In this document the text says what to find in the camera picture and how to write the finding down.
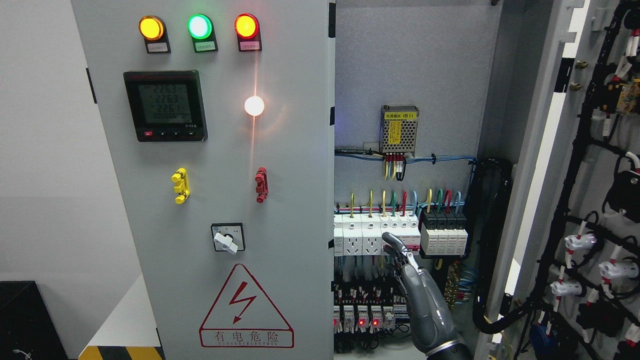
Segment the grey robotic right hand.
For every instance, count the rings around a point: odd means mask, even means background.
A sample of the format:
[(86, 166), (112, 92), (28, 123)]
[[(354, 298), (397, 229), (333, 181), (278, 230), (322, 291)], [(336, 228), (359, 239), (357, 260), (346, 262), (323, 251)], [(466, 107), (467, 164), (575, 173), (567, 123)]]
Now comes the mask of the grey robotic right hand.
[(462, 342), (450, 309), (438, 285), (419, 266), (413, 253), (390, 232), (382, 233), (385, 251), (393, 255), (396, 278), (407, 300), (407, 314), (414, 346), (421, 353), (450, 341)]

